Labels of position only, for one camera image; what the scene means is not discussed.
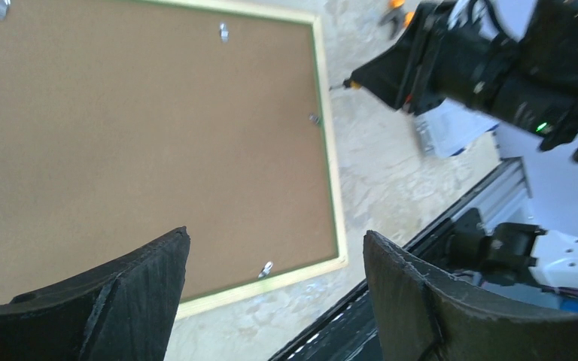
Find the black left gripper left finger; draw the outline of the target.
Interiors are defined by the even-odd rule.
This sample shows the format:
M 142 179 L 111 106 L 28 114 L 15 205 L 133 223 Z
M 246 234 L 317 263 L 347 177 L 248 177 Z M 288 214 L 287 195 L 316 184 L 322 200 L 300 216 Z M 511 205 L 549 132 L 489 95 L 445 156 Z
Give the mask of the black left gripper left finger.
M 162 360 L 185 281 L 179 227 L 0 305 L 0 360 Z

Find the yellow handled screwdriver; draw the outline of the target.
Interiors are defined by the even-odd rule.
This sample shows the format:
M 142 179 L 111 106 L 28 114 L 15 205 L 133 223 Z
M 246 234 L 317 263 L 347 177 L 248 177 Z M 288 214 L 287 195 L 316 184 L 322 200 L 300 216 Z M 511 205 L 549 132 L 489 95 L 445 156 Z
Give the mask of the yellow handled screwdriver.
M 337 90 L 337 89 L 361 89 L 362 86 L 350 79 L 346 79 L 343 82 L 341 82 L 340 84 L 331 86 L 329 88 L 329 91 L 333 91 L 333 90 Z

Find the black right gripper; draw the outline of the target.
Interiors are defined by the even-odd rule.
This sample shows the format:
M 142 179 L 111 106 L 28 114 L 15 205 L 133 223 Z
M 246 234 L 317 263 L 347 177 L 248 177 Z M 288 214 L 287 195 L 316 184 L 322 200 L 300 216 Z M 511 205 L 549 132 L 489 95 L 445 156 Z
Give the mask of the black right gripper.
M 500 24 L 496 2 L 421 2 L 405 34 L 412 46 L 398 41 L 346 79 L 408 114 L 421 115 L 445 99 L 492 109 L 516 44 Z

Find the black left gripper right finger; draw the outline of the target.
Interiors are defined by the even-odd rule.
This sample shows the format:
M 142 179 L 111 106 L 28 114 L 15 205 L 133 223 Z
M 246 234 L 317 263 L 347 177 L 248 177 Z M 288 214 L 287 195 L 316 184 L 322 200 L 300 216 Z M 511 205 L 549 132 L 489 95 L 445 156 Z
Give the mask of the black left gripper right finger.
M 491 293 L 374 231 L 364 268 L 386 360 L 578 360 L 578 313 Z

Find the green wooden picture frame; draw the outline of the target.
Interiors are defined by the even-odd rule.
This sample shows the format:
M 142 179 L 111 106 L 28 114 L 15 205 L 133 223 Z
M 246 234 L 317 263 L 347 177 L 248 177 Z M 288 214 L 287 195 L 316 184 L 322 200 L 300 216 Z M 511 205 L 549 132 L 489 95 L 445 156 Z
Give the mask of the green wooden picture frame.
M 327 90 L 323 26 L 309 12 L 11 1 L 0 21 L 0 304 L 180 226 L 191 238 L 180 317 L 342 268 Z

